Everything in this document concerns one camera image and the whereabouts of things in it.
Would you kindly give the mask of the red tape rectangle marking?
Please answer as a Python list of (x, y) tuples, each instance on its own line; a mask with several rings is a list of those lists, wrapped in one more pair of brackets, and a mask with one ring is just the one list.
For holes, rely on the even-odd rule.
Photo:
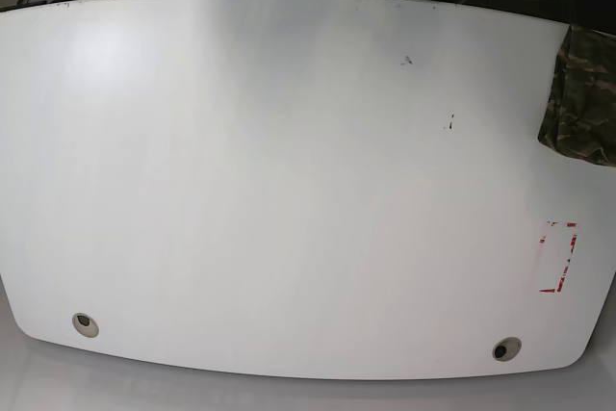
[(562, 291), (574, 255), (579, 226), (576, 222), (549, 221), (539, 243), (533, 284), (541, 294)]

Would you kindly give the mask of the camouflage t-shirt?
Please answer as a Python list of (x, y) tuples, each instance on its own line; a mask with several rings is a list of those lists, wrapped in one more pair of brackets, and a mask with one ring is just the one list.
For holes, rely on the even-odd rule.
[(537, 140), (563, 156), (615, 166), (614, 36), (569, 26)]

